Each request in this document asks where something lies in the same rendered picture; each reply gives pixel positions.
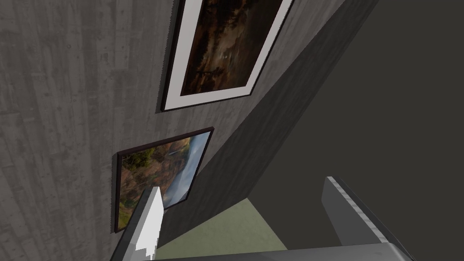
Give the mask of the dark painting with white mat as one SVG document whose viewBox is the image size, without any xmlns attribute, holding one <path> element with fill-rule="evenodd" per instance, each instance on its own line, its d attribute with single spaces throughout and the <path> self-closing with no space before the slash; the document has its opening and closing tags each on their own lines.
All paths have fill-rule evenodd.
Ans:
<svg viewBox="0 0 464 261">
<path fill-rule="evenodd" d="M 159 110 L 252 94 L 294 0 L 174 0 Z"/>
</svg>

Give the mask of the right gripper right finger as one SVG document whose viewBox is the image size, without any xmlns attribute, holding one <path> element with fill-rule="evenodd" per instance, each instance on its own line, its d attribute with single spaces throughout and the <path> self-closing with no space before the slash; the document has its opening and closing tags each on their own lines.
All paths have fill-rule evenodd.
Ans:
<svg viewBox="0 0 464 261">
<path fill-rule="evenodd" d="M 325 178 L 321 201 L 343 246 L 398 244 L 384 224 L 337 177 Z"/>
</svg>

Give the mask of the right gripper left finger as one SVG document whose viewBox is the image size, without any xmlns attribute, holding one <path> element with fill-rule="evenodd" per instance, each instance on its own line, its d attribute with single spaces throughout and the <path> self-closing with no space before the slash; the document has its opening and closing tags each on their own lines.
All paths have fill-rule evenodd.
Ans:
<svg viewBox="0 0 464 261">
<path fill-rule="evenodd" d="M 164 214 L 159 187 L 147 188 L 129 220 L 110 261 L 150 261 L 156 254 Z"/>
</svg>

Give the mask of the landscape painting in dark frame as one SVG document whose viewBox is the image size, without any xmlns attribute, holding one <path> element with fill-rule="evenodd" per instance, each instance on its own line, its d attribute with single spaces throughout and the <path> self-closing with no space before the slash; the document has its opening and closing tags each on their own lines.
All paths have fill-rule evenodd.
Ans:
<svg viewBox="0 0 464 261">
<path fill-rule="evenodd" d="M 165 210 L 188 199 L 214 127 L 122 150 L 112 163 L 112 229 L 125 229 L 144 189 L 159 187 Z"/>
</svg>

